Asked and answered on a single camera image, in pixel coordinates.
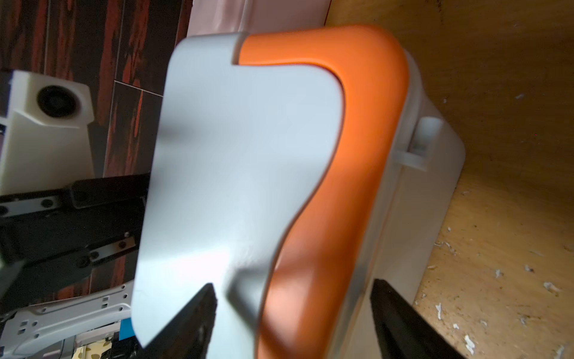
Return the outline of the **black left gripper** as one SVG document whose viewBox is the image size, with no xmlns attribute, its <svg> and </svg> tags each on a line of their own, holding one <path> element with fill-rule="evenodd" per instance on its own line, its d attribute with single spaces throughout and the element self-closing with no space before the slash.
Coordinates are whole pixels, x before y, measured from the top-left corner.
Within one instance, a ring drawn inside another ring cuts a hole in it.
<svg viewBox="0 0 574 359">
<path fill-rule="evenodd" d="M 1 312 L 23 308 L 138 249 L 148 174 L 1 196 Z"/>
</svg>

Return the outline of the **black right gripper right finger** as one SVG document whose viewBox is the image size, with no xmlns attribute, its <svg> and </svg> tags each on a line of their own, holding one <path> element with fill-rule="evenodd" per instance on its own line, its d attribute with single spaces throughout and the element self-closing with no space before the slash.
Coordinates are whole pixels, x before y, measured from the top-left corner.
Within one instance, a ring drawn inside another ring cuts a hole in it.
<svg viewBox="0 0 574 359">
<path fill-rule="evenodd" d="M 374 280 L 370 304 L 381 357 L 463 359 L 387 281 Z"/>
</svg>

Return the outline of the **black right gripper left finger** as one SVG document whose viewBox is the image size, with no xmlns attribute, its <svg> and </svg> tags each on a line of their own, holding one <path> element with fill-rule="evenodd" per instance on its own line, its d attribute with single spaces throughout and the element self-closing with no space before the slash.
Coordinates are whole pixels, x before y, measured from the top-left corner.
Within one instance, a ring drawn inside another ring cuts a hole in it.
<svg viewBox="0 0 574 359">
<path fill-rule="evenodd" d="M 206 284 L 147 346 L 148 358 L 206 358 L 218 300 Z"/>
</svg>

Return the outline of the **white orange handled box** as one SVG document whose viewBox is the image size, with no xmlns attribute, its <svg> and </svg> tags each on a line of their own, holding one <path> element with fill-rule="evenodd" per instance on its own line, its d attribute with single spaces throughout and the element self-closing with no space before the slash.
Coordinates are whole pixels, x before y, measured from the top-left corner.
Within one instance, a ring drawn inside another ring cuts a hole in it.
<svg viewBox="0 0 574 359">
<path fill-rule="evenodd" d="M 373 282 L 412 306 L 465 155 L 381 28 L 186 38 L 146 200 L 138 357 L 212 284 L 206 358 L 383 358 Z"/>
</svg>

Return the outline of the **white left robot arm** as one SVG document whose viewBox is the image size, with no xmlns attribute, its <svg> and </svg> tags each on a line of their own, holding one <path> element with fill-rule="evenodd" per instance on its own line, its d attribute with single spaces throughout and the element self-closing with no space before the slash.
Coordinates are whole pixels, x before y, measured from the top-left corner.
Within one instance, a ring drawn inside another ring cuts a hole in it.
<svg viewBox="0 0 574 359">
<path fill-rule="evenodd" d="M 146 174 L 77 181 L 1 197 L 1 356 L 73 349 L 76 337 L 128 318 L 133 284 L 37 303 L 138 249 Z"/>
</svg>

